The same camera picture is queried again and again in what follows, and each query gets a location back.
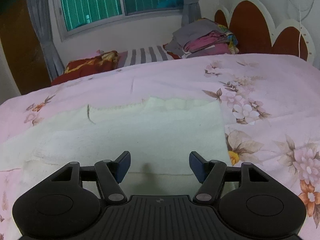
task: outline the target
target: bed headboard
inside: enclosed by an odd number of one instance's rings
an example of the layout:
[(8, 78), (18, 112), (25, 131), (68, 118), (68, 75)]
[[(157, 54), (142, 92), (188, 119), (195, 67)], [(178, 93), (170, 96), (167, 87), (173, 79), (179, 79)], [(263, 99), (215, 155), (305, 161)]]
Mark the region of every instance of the bed headboard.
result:
[[(299, 56), (300, 23), (293, 19), (285, 20), (276, 28), (267, 8), (259, 0), (236, 0), (230, 13), (223, 5), (219, 5), (215, 12), (215, 22), (228, 26), (235, 34), (241, 54)], [(315, 55), (313, 40), (301, 25), (300, 57), (313, 63)]]

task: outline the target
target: pink cloth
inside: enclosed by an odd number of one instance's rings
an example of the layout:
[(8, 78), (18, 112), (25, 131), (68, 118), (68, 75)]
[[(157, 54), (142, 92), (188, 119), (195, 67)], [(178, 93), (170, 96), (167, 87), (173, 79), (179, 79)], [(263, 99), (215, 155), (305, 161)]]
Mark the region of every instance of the pink cloth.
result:
[[(287, 55), (216, 55), (134, 65), (6, 101), (0, 106), (0, 143), (43, 119), (87, 104), (119, 106), (150, 96), (217, 100), (231, 162), (252, 162), (298, 195), (308, 210), (299, 236), (318, 240), (319, 80), (320, 71)], [(19, 170), (0, 172), (0, 215), (7, 220), (12, 219), (9, 211), (18, 197), (19, 181)], [(8, 230), (0, 223), (0, 235), (16, 240)]]
[(213, 48), (202, 49), (202, 50), (199, 50), (195, 53), (191, 53), (187, 56), (187, 58), (219, 55), (219, 54), (231, 54), (231, 52), (228, 48), (228, 44), (226, 44), (226, 43), (216, 44)]
[(221, 40), (226, 40), (226, 36), (224, 34), (213, 31), (206, 36), (188, 42), (184, 46), (184, 51), (196, 52), (215, 43), (218, 43)]

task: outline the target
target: flower print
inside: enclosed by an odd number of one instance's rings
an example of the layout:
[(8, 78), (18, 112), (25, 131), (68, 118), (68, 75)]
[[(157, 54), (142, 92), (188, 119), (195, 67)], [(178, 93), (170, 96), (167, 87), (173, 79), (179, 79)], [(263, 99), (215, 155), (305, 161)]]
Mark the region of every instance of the flower print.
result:
[(210, 66), (213, 68), (213, 69), (216, 69), (216, 68), (222, 68), (222, 65), (221, 65), (221, 60), (216, 60), (214, 62), (212, 62), (210, 64)]
[(36, 114), (34, 114), (34, 113), (28, 114), (27, 117), (26, 117), (26, 119), (24, 120), (24, 123), (31, 122), (31, 121), (33, 121), (36, 117), (37, 117), (37, 116), (36, 116)]
[(271, 115), (266, 113), (265, 109), (262, 108), (263, 103), (261, 101), (255, 101), (252, 98), (248, 98), (244, 101), (244, 104), (250, 105), (254, 111), (257, 111), (260, 119), (268, 118)]
[(39, 117), (39, 114), (35, 117), (35, 119), (32, 120), (32, 125), (36, 126), (37, 124), (39, 124), (41, 121), (43, 120), (42, 117)]
[(245, 132), (234, 130), (226, 134), (226, 142), (232, 166), (239, 161), (251, 163), (260, 162), (253, 154), (258, 152), (263, 144), (251, 140), (250, 136)]
[(42, 107), (44, 107), (46, 104), (45, 103), (41, 103), (39, 105), (36, 105), (35, 107), (32, 108), (33, 112), (39, 112), (41, 110)]
[(26, 111), (31, 110), (32, 108), (34, 108), (34, 106), (35, 106), (35, 103), (33, 103), (32, 105), (28, 106), (27, 109), (26, 109)]
[(206, 66), (205, 70), (204, 70), (204, 76), (205, 77), (211, 77), (211, 76), (220, 76), (222, 75), (222, 73), (215, 73), (215, 69), (218, 68), (215, 65), (211, 64)]
[(259, 113), (254, 111), (250, 105), (234, 105), (233, 110), (233, 115), (236, 117), (237, 122), (241, 124), (253, 125), (259, 118)]
[(250, 93), (254, 92), (253, 86), (236, 86), (237, 87), (237, 93), (236, 95), (240, 95), (242, 97), (248, 97)]
[(294, 149), (295, 161), (292, 164), (298, 171), (299, 179), (307, 184), (317, 185), (320, 182), (320, 160), (316, 159), (316, 153), (306, 147)]
[(247, 63), (244, 59), (237, 61), (237, 63), (241, 66), (250, 66), (250, 67), (257, 67), (259, 65), (258, 62)]
[(230, 92), (238, 92), (238, 88), (234, 85), (234, 84), (231, 84), (231, 82), (229, 81), (228, 83), (225, 83), (225, 82), (222, 82), (222, 81), (219, 81), (221, 84), (223, 84), (223, 86), (225, 87), (225, 90), (228, 90)]
[(221, 88), (216, 93), (211, 92), (211, 91), (207, 91), (207, 90), (203, 90), (203, 92), (212, 98), (216, 98), (221, 103), (221, 99), (220, 99), (220, 97), (222, 96)]
[(32, 122), (32, 125), (35, 126), (38, 123), (40, 123), (42, 120), (43, 118), (39, 117), (39, 113), (38, 114), (30, 113), (24, 120), (24, 123)]
[(289, 135), (285, 134), (285, 137), (286, 142), (274, 141), (274, 143), (280, 149), (281, 157), (278, 162), (289, 167), (288, 172), (291, 175), (289, 187), (292, 187), (298, 178), (315, 186), (320, 181), (318, 145), (309, 141), (302, 147), (296, 147)]
[(299, 198), (303, 201), (307, 208), (308, 217), (312, 217), (315, 211), (315, 206), (320, 204), (320, 192), (315, 192), (315, 187), (306, 181), (300, 181), (302, 193)]
[(238, 78), (235, 75), (233, 81), (237, 82), (240, 86), (246, 87), (246, 86), (251, 86), (254, 85), (254, 82), (251, 80), (250, 77), (244, 76), (242, 78)]
[(51, 99), (54, 97), (55, 95), (53, 95), (52, 97), (47, 97), (44, 102), (40, 103), (39, 105), (36, 105), (32, 108), (33, 112), (39, 112), (41, 110), (42, 107), (44, 107), (47, 103), (50, 103)]
[(233, 108), (234, 105), (242, 106), (240, 103), (242, 96), (236, 96), (231, 92), (228, 92), (225, 96), (221, 96), (220, 99), (226, 101), (229, 108)]
[(240, 157), (238, 153), (235, 153), (234, 151), (228, 151), (229, 158), (231, 160), (231, 165), (234, 166), (236, 163), (239, 162)]
[(3, 211), (8, 210), (8, 208), (9, 208), (7, 193), (5, 191), (3, 192), (3, 195), (2, 195), (1, 208)]

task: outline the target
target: window frame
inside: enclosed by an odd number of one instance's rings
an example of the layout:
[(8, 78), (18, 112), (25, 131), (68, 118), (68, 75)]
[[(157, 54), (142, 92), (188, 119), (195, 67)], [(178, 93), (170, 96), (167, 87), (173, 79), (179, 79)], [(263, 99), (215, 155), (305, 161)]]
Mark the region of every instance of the window frame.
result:
[(58, 32), (59, 32), (61, 41), (64, 41), (70, 36), (74, 36), (75, 34), (82, 33), (90, 29), (93, 30), (94, 28), (102, 25), (112, 25), (112, 24), (125, 23), (133, 20), (182, 14), (182, 8), (159, 8), (159, 9), (153, 9), (153, 10), (134, 12), (126, 15), (124, 0), (120, 0), (121, 10), (122, 10), (121, 15), (112, 16), (110, 18), (91, 22), (86, 25), (82, 25), (80, 27), (77, 27), (73, 30), (68, 31), (66, 27), (64, 15), (63, 15), (61, 0), (52, 0), (52, 3), (53, 3), (54, 14), (55, 14)]

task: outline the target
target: window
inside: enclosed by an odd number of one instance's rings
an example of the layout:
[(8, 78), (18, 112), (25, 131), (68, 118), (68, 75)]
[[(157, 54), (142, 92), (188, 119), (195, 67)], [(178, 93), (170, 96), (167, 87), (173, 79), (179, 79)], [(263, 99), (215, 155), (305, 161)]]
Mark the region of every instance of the window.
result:
[(53, 0), (65, 36), (134, 15), (183, 7), (183, 0)]

